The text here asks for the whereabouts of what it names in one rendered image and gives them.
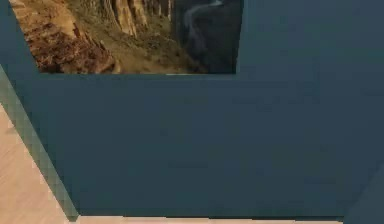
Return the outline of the canyon landscape wall picture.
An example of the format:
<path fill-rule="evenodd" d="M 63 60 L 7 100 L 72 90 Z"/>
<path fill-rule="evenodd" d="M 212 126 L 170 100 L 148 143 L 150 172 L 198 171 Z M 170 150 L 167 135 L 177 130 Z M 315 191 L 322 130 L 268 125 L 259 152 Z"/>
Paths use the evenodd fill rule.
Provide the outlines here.
<path fill-rule="evenodd" d="M 37 69 L 233 74 L 244 0 L 8 0 Z"/>

